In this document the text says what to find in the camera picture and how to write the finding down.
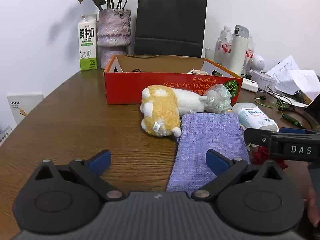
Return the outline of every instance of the purple vase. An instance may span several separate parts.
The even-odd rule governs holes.
[[[98,46],[101,47],[101,68],[105,69],[114,54],[126,54],[131,43],[131,11],[104,9],[99,12]]]

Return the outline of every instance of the clear plastic bag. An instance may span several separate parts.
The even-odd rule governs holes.
[[[231,110],[231,94],[222,84],[216,84],[210,87],[205,93],[208,99],[204,103],[204,109],[207,112],[221,114]]]

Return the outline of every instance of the plush toy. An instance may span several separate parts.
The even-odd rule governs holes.
[[[179,115],[203,112],[206,96],[172,89],[162,85],[148,86],[142,91],[140,106],[144,118],[142,128],[155,136],[181,135]]]

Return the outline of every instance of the pumpkin illustration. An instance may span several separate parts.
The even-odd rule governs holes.
[[[224,86],[228,89],[231,94],[231,99],[234,98],[239,89],[239,83],[235,80],[229,80],[224,84]]]

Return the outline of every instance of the red cardboard box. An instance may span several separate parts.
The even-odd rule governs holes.
[[[187,74],[204,70],[212,75]],[[204,58],[180,56],[114,55],[104,71],[107,103],[110,105],[140,104],[141,92],[150,85],[165,85],[203,95],[214,84],[224,84],[235,103],[242,78],[221,65]]]

